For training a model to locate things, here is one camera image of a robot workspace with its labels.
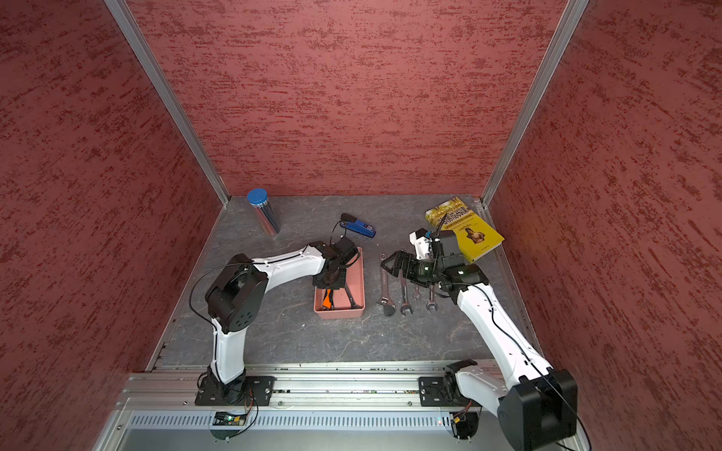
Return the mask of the long silver combination wrench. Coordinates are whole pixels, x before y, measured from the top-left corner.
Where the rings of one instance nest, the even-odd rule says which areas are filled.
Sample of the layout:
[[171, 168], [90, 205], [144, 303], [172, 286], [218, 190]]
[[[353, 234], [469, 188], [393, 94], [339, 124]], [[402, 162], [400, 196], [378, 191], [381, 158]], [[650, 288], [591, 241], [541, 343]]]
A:
[[389, 286], [388, 286], [388, 272], [380, 266], [380, 282], [381, 282], [381, 297], [377, 304], [379, 304], [387, 317], [392, 317], [396, 312], [396, 306], [390, 299]]

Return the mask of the thin silver wrench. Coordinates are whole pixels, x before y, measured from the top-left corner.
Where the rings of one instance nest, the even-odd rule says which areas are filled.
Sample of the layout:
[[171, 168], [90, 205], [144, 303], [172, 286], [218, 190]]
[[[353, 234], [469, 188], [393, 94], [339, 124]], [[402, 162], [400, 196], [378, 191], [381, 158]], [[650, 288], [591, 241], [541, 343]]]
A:
[[402, 305], [400, 306], [400, 313], [405, 317], [413, 314], [413, 307], [409, 301], [407, 280], [401, 275], [399, 277], [399, 281], [400, 288], [402, 289]]

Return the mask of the large 16mm combination wrench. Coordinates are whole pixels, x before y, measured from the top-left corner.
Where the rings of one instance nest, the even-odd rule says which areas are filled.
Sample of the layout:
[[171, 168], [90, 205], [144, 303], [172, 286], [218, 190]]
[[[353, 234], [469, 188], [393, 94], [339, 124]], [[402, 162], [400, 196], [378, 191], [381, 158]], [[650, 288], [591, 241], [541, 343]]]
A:
[[353, 294], [352, 294], [351, 289], [349, 288], [349, 286], [348, 286], [348, 285], [345, 285], [345, 286], [344, 286], [344, 290], [345, 290], [345, 293], [346, 293], [346, 295], [347, 295], [347, 297], [348, 297], [348, 300], [349, 300], [349, 303], [350, 303], [350, 308], [351, 308], [351, 309], [359, 309], [359, 308], [360, 308], [360, 305], [355, 302], [355, 298], [353, 298]]

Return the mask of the pink storage box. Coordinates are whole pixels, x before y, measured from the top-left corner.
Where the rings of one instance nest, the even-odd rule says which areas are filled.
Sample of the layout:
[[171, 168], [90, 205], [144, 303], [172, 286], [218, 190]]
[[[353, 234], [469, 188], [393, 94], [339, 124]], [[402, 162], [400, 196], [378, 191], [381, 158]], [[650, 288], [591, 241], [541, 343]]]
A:
[[358, 319], [365, 312], [364, 253], [361, 247], [357, 248], [357, 251], [358, 256], [355, 263], [346, 271], [345, 286], [333, 291], [332, 309], [325, 309], [328, 304], [326, 290], [315, 289], [314, 291], [314, 312], [325, 321]]

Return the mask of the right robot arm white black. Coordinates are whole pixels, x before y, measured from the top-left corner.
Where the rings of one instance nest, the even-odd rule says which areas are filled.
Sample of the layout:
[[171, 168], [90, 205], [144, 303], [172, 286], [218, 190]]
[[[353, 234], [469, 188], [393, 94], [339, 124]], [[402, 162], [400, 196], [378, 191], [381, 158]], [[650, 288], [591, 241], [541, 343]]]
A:
[[462, 256], [428, 261], [398, 251], [381, 267], [404, 282], [440, 289], [476, 327], [502, 377], [488, 376], [471, 362], [458, 363], [447, 372], [451, 391], [493, 413], [513, 449], [538, 450], [575, 436], [580, 425], [575, 379], [532, 347], [477, 265]]

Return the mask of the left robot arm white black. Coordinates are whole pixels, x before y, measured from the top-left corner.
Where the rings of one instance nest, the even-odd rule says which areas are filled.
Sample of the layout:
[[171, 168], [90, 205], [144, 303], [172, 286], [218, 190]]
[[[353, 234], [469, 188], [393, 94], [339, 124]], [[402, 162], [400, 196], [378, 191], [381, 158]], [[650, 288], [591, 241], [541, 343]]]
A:
[[257, 319], [267, 292], [309, 277], [321, 296], [318, 310], [357, 318], [365, 308], [362, 250], [350, 239], [312, 242], [276, 257], [239, 254], [224, 266], [205, 294], [214, 328], [209, 380], [238, 392], [246, 377], [246, 329]]

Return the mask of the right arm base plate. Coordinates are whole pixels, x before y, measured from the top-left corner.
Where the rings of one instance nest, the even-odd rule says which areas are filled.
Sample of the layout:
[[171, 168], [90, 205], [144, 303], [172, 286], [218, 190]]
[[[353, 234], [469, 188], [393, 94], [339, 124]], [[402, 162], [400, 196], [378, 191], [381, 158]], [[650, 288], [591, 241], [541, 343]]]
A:
[[453, 377], [419, 377], [419, 399], [422, 407], [466, 407], [465, 398]]

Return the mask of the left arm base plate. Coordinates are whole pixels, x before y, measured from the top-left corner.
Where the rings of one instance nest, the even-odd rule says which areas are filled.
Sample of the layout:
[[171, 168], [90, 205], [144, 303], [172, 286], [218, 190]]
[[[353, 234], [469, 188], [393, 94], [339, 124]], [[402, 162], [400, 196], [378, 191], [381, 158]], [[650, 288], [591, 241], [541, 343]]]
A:
[[254, 403], [266, 407], [274, 391], [273, 376], [246, 376], [240, 383], [223, 385], [214, 375], [203, 374], [197, 383], [195, 405], [199, 407], [244, 407]]

